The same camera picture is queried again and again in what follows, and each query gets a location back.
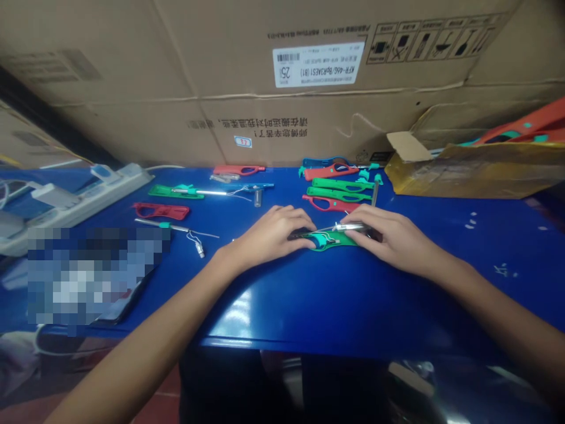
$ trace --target number label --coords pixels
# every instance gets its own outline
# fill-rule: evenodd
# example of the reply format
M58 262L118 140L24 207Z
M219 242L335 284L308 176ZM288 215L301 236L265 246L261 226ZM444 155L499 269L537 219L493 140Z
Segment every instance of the number label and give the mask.
M248 147L252 148L253 143L251 142L250 138L247 137L238 137L237 135L234 137L236 145L240 147Z

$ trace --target plug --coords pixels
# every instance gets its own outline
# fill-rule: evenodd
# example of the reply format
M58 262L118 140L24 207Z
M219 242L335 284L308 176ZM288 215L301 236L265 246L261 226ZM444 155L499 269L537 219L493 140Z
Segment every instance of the plug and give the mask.
M61 187L57 187L53 183L43 186L37 183L28 185L35 188L35 190L31 192L31 197L54 207L69 209L81 201L78 196L75 196Z
M112 171L107 165L95 164L90 167L90 173L95 177L100 178L106 184L115 183L122 178L118 173Z

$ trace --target green plastic part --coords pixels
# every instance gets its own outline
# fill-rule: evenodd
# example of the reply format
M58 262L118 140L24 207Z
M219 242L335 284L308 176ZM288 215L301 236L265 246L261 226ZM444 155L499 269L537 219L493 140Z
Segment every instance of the green plastic part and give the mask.
M547 140L549 140L549 135L547 134L534 136L534 143L545 143Z
M359 193L363 190L372 190L375 184L362 181L356 181L353 183L351 181L315 178L312 180L312 186L320 188L336 188L338 190L347 191L348 193Z
M331 249L332 247L339 247L339 246L357 246L357 243L354 242L353 239L347 237L345 233L341 233L339 231L325 231L324 234L314 233L314 234L309 234L304 238L316 239L320 244L319 248L310 249L312 251L324 251Z
M342 200L350 203L358 202L361 200L371 200L371 196L361 193L348 193L341 190L330 190L329 188L308 187L306 194L309 196L329 197L337 200Z
M179 184L179 185L175 185L174 188L179 188L180 190L186 190L189 196L203 196L203 194L198 194L197 191L198 189L196 187L194 187L192 184L191 185L186 185L186 184Z
M371 174L369 174L369 171L367 171L367 170L359 171L359 176L365 178L366 180L371 178Z
M176 198L189 198L189 199L201 199L204 198L203 194L189 194L189 193L174 193L172 191L173 187L167 187L165 185L156 184L149 190L150 196L163 196L163 197L176 197Z

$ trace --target left hand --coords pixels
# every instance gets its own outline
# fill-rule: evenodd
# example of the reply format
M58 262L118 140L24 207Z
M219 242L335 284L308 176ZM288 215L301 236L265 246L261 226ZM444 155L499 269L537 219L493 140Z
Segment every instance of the left hand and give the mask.
M230 252L227 257L236 260L243 272L298 249L315 249L314 242L306 238L288 239L290 233L303 227L316 231L304 209L273 206L243 236L222 250Z

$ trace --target white label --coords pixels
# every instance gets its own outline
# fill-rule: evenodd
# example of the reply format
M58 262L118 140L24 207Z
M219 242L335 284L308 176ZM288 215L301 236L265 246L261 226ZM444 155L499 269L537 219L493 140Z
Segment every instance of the white label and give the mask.
M277 88L353 84L364 42L272 50Z
M253 143L251 142L250 138L247 137L238 137L237 135L234 137L235 143L240 147L253 147Z

